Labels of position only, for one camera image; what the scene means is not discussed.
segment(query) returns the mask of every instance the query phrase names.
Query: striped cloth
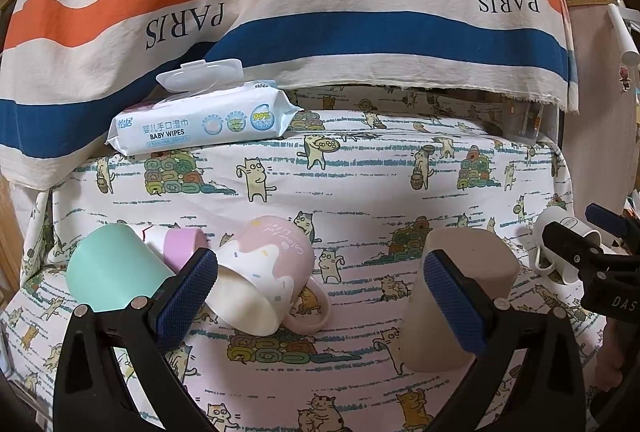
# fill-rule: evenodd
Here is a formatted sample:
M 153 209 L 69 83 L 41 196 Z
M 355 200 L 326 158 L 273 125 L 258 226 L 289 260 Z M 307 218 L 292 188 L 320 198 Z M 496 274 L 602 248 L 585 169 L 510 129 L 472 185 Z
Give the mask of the striped cloth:
M 467 88 L 577 109 L 563 0 L 18 0 L 0 67 L 0 168 L 46 189 L 180 63 L 248 79 Z

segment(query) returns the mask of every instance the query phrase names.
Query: blue gripper pad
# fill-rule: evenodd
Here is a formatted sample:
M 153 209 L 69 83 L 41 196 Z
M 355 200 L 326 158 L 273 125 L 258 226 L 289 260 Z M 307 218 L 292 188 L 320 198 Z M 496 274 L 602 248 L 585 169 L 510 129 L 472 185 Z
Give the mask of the blue gripper pad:
M 423 275 L 460 347 L 476 356 L 482 354 L 486 347 L 484 320 L 436 253 L 424 258 Z
M 210 249 L 182 280 L 156 320 L 156 346 L 162 354 L 180 347 L 194 317 L 218 278 L 218 261 Z
M 628 232 L 624 217 L 595 203 L 587 206 L 584 215 L 591 224 L 595 224 L 614 237 L 624 237 Z

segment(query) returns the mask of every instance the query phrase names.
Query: black clamp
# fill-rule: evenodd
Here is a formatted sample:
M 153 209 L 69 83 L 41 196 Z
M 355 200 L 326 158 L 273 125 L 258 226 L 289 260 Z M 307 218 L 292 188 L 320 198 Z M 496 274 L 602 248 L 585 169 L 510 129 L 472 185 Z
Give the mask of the black clamp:
M 640 251 L 640 225 L 598 205 L 589 205 L 587 220 L 622 238 L 633 253 Z M 606 254 L 558 222 L 547 224 L 542 239 L 552 252 L 578 269 L 584 296 L 580 305 L 616 319 L 625 354 L 623 381 L 608 392 L 599 391 L 590 404 L 599 432 L 637 430 L 640 423 L 640 256 Z
M 60 352 L 53 399 L 62 432 L 161 432 L 136 409 L 113 348 L 124 348 L 166 432 L 215 432 L 164 355 L 176 349 L 216 281 L 216 255 L 200 248 L 153 297 L 118 311 L 76 307 Z
M 461 347 L 476 355 L 429 432 L 584 432 L 582 366 L 564 309 L 543 315 L 492 301 L 443 250 L 426 256 L 424 279 Z M 505 407 L 477 429 L 517 349 L 527 352 Z

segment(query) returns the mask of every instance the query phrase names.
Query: white mug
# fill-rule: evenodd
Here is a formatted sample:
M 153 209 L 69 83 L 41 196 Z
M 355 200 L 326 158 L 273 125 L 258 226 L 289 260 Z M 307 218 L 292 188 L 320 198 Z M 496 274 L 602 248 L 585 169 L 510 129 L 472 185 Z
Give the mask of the white mug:
M 331 303 L 311 277 L 314 250 L 291 221 L 265 215 L 216 251 L 218 279 L 207 305 L 232 327 L 254 336 L 269 336 L 282 323 L 299 335 L 319 331 L 331 315 Z M 289 311 L 300 291 L 316 298 L 320 319 L 306 322 Z
M 554 221 L 575 231 L 578 235 L 587 239 L 589 243 L 593 244 L 594 247 L 600 247 L 602 236 L 597 229 L 587 226 L 559 206 L 549 206 L 545 208 L 536 219 L 536 222 L 533 224 L 533 238 L 536 242 L 536 256 L 533 269 L 541 275 L 549 275 L 553 270 L 557 270 L 565 284 L 573 284 L 574 282 L 578 282 L 578 270 L 561 256 L 547 249 L 542 240 L 542 232 L 545 226 Z M 549 266 L 544 268 L 540 267 L 540 258 L 542 257 L 545 257 L 550 262 Z

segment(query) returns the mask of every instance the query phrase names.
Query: pink mug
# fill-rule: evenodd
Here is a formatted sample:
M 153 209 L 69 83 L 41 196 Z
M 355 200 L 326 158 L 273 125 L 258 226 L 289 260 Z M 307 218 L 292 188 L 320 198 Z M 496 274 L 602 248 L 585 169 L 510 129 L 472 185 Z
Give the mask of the pink mug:
M 216 251 L 218 279 L 207 305 L 232 327 L 268 336 L 282 323 L 300 335 L 319 331 L 331 315 L 324 289 L 311 278 L 314 250 L 304 232 L 286 219 L 265 215 Z M 321 318 L 313 323 L 289 314 L 306 286 Z

